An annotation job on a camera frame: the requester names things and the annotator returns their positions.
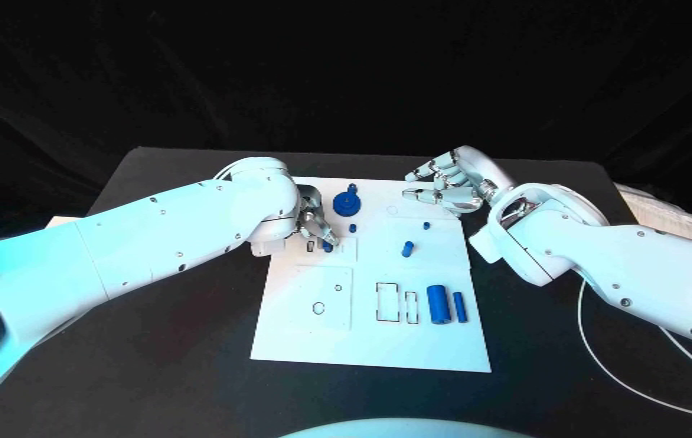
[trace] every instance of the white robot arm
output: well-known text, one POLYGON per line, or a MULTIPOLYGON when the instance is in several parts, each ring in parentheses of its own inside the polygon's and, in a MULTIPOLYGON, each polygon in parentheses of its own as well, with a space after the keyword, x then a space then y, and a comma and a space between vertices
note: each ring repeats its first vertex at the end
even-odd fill
POLYGON ((98 304, 233 250, 264 256, 295 231, 336 245, 318 191, 274 158, 55 228, 0 241, 0 381, 98 304))
POLYGON ((598 296, 663 328, 692 336, 692 241, 640 225, 610 226, 589 201, 561 185, 514 181, 490 158, 461 146, 406 175, 434 175, 435 191, 403 197, 457 216, 490 204, 468 241, 487 262, 500 258, 537 286, 569 269, 598 296))

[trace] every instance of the blue object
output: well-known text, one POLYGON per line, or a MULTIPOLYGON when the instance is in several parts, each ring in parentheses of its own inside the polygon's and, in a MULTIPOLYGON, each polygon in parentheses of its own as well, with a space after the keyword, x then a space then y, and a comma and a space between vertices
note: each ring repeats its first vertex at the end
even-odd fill
POLYGON ((353 216, 360 211, 360 198, 356 195, 357 188, 351 183, 347 191, 334 196, 334 211, 341 216, 353 216))
POLYGON ((401 256, 408 258, 411 256, 412 251, 413 251, 413 242, 406 241, 406 243, 403 243, 403 250, 401 250, 401 256))
POLYGON ((468 318, 465 316, 464 298, 461 293, 455 291, 451 296, 454 297, 454 306, 457 307, 457 318, 460 323, 465 323, 468 318))
POLYGON ((447 290, 442 285, 428 286, 429 319, 435 325, 445 325, 451 321, 447 290))

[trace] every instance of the black table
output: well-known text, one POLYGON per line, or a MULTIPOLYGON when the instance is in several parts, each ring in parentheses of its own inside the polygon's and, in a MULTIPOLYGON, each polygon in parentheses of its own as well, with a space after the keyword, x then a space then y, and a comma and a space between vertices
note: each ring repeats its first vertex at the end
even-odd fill
MULTIPOLYGON (((138 148, 93 204, 98 213, 212 177, 266 153, 138 148)), ((294 175, 401 179, 424 158, 271 153, 294 175)), ((592 163, 500 160, 519 182, 559 182, 612 224, 634 219, 592 163)), ((470 235, 486 213, 464 217, 470 235)), ((536 437, 683 436, 692 416, 625 391, 576 329, 581 280, 545 288, 468 248, 491 374, 251 361, 269 259, 249 245, 93 309, 0 385, 0 435, 272 437, 373 417, 470 421, 536 437)), ((654 326, 586 290, 585 334, 615 375, 692 407, 692 368, 654 326)))

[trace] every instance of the black backdrop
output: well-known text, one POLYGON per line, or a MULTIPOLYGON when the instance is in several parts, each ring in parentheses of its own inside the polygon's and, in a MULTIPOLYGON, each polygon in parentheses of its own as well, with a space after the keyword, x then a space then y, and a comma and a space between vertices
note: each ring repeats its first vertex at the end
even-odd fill
POLYGON ((0 0, 3 234, 140 145, 599 162, 692 206, 692 0, 0 0))

